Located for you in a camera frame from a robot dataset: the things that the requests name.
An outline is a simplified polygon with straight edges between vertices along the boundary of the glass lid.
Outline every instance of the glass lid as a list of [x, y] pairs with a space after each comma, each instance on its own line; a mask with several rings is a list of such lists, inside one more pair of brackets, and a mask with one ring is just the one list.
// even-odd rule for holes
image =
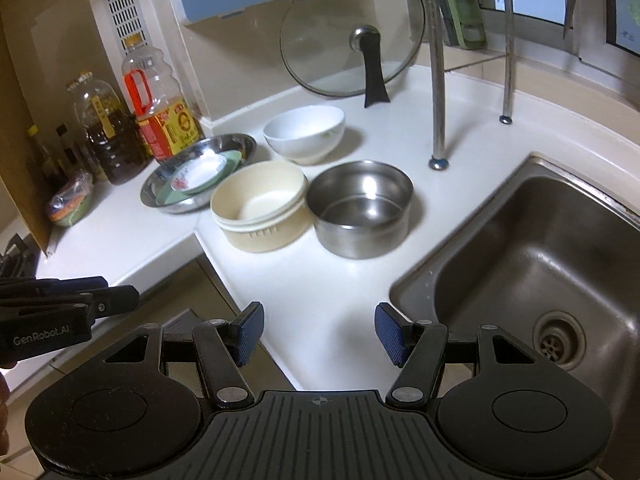
[[367, 91], [367, 102], [383, 91], [386, 99], [372, 102], [388, 101], [384, 83], [415, 57], [424, 28], [422, 0], [291, 0], [280, 53], [308, 90], [328, 97]]

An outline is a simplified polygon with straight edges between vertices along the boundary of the drain strainer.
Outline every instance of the drain strainer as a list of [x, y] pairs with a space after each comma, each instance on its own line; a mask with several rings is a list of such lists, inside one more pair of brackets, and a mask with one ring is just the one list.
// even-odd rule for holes
[[572, 370], [584, 357], [584, 330], [578, 320], [566, 312], [547, 312], [533, 328], [533, 348], [563, 370]]

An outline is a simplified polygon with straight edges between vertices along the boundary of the metal pole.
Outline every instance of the metal pole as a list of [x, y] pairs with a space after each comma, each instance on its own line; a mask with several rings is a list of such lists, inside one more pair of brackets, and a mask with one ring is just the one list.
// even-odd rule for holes
[[515, 89], [515, 24], [513, 21], [513, 0], [504, 0], [504, 17], [506, 20], [504, 35], [504, 101], [502, 102], [502, 124], [512, 124], [513, 92]]
[[427, 24], [430, 30], [431, 89], [433, 92], [433, 154], [429, 161], [432, 170], [446, 170], [449, 161], [445, 158], [445, 113], [446, 96], [444, 83], [444, 47], [442, 24], [437, 0], [425, 0]]

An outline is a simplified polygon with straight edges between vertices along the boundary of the stainless steel bowl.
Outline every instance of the stainless steel bowl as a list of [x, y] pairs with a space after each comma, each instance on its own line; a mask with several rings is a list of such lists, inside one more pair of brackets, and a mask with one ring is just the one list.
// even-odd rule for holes
[[206, 153], [238, 150], [242, 153], [242, 160], [238, 165], [238, 169], [240, 169], [251, 162], [255, 154], [255, 147], [254, 138], [245, 134], [225, 134], [200, 140], [164, 161], [143, 184], [142, 190], [140, 190], [140, 200], [144, 205], [165, 213], [186, 213], [187, 211], [199, 209], [209, 203], [215, 186], [169, 205], [159, 204], [156, 197], [158, 192], [172, 179], [177, 169], [188, 160], [199, 158]]
[[413, 195], [414, 185], [398, 168], [359, 160], [318, 175], [306, 205], [325, 248], [345, 258], [373, 258], [406, 238]]

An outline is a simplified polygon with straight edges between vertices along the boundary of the countertop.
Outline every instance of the countertop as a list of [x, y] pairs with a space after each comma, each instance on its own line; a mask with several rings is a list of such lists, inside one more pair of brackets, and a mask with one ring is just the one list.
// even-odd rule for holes
[[[413, 181], [411, 231], [396, 250], [352, 261], [326, 251], [310, 229], [267, 254], [233, 248], [207, 209], [181, 216], [143, 206], [140, 187], [155, 164], [129, 183], [111, 187], [90, 215], [69, 229], [38, 277], [102, 275], [111, 285], [142, 292], [205, 253], [241, 308], [261, 301], [262, 342], [300, 390], [379, 389], [398, 374], [373, 328], [373, 313], [392, 284], [418, 264], [473, 213], [505, 179], [535, 154], [554, 162], [640, 211], [640, 147], [549, 102], [516, 94], [514, 123], [498, 122], [502, 88], [468, 76], [447, 75], [447, 152], [450, 168], [432, 171], [431, 79], [415, 66], [390, 88], [391, 104], [363, 108], [362, 96], [332, 100], [346, 112], [341, 145], [318, 166], [368, 158], [401, 168]], [[278, 158], [261, 129], [274, 115], [326, 102], [295, 88], [216, 123], [216, 133], [245, 132], [259, 144], [258, 159]], [[106, 330], [108, 320], [101, 328]], [[11, 387], [51, 358], [24, 361], [7, 373]]]

